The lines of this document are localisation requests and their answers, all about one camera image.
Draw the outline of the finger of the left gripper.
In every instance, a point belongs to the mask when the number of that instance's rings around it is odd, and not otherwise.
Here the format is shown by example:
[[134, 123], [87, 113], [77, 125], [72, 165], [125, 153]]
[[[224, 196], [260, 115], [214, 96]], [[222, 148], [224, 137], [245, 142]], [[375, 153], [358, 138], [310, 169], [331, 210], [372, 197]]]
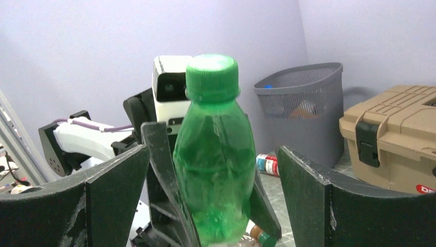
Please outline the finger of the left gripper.
[[260, 173], [257, 170], [250, 196], [250, 219], [270, 236], [281, 239], [281, 225], [263, 188]]
[[180, 195], [166, 123], [144, 122], [141, 135], [150, 152], [147, 188], [154, 233], [171, 246], [201, 246], [190, 211]]

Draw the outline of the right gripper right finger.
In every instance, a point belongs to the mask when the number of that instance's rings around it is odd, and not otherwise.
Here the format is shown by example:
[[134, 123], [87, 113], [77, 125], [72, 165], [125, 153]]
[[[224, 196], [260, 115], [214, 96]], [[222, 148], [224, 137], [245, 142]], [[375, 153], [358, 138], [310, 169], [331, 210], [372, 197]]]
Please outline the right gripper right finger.
[[296, 246], [435, 246], [435, 194], [372, 186], [288, 147], [278, 168]]

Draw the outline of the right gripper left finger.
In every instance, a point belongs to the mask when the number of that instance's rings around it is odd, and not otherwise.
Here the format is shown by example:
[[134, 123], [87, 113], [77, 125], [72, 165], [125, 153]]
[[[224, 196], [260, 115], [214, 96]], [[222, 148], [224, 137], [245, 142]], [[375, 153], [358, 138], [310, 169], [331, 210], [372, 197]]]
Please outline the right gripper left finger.
[[28, 192], [1, 194], [1, 246], [126, 246], [149, 158], [141, 145]]

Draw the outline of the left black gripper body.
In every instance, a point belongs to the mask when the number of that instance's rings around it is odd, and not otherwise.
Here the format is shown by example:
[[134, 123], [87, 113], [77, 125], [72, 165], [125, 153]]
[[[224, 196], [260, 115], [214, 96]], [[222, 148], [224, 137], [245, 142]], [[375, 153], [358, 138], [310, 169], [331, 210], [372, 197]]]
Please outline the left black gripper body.
[[126, 99], [123, 102], [123, 108], [133, 126], [133, 130], [126, 138], [111, 144], [115, 155], [120, 155], [142, 144], [142, 123], [157, 120], [152, 88]]

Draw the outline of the green plastic bottle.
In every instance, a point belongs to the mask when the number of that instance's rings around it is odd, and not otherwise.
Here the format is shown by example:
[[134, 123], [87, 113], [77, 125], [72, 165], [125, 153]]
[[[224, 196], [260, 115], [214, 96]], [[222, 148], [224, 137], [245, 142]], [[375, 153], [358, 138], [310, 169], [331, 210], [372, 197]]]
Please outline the green plastic bottle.
[[202, 246], [236, 243], [250, 217], [256, 150], [237, 102], [239, 69], [225, 55], [195, 56], [186, 68], [191, 101], [173, 152], [180, 193]]

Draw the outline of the orange label bottle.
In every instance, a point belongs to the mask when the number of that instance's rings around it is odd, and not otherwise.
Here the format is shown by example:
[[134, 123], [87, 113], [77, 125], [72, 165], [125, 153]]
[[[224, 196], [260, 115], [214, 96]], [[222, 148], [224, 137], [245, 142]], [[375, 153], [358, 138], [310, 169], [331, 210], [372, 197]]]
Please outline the orange label bottle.
[[323, 107], [309, 100], [303, 100], [289, 114], [290, 118], [312, 119], [320, 117], [323, 114]]

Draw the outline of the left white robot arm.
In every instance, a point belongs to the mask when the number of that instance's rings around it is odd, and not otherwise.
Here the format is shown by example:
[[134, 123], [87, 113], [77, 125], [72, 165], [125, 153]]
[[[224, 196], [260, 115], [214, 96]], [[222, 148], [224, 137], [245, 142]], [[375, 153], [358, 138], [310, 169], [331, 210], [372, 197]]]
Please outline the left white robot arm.
[[108, 161], [138, 145], [150, 150], [147, 166], [149, 204], [139, 202], [130, 240], [133, 246], [199, 246], [196, 227], [180, 196], [172, 152], [176, 136], [170, 128], [180, 119], [158, 122], [152, 89], [126, 99], [131, 127], [120, 130], [90, 119], [87, 111], [57, 119], [39, 129], [45, 158], [65, 177], [90, 157]]

